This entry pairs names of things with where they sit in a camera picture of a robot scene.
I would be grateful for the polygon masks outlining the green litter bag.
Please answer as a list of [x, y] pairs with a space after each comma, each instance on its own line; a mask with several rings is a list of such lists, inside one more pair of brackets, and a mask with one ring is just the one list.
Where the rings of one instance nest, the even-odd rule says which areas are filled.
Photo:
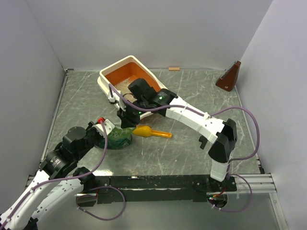
[[135, 128], [115, 127], [107, 136], [107, 149], [119, 150], [132, 143], [132, 132]]

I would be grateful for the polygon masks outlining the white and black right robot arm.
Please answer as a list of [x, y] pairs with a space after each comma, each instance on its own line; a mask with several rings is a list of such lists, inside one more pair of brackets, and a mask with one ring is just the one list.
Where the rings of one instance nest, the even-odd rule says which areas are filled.
[[212, 146], [208, 154], [212, 159], [212, 167], [209, 184], [215, 191], [225, 187], [228, 164], [237, 141], [235, 121], [224, 121], [198, 110], [166, 88], [156, 91], [142, 78], [128, 86], [135, 98], [134, 102], [127, 100], [113, 85], [109, 85], [109, 89], [110, 95], [119, 104], [117, 115], [122, 128], [136, 127], [145, 113], [158, 113], [198, 132], [201, 149], [210, 142]]

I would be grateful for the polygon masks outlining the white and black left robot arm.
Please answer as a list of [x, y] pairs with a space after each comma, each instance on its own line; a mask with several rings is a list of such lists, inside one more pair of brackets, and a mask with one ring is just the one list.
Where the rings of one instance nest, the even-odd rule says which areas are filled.
[[29, 186], [0, 216], [2, 230], [36, 230], [38, 221], [69, 196], [94, 189], [94, 170], [78, 168], [78, 162], [95, 146], [107, 140], [115, 128], [100, 118], [87, 128], [69, 129], [62, 141], [46, 155]]

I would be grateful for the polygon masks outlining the black bag clip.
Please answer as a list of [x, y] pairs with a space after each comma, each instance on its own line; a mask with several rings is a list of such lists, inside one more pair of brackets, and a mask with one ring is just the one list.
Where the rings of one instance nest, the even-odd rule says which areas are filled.
[[200, 136], [199, 142], [201, 143], [200, 148], [203, 150], [208, 142], [207, 138], [204, 136]]

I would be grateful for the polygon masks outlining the yellow plastic litter scoop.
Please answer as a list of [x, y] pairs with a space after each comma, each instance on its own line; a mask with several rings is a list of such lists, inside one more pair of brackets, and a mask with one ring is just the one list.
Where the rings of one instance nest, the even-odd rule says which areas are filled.
[[155, 136], [162, 138], [172, 138], [171, 133], [153, 130], [149, 126], [137, 126], [132, 133], [140, 137]]

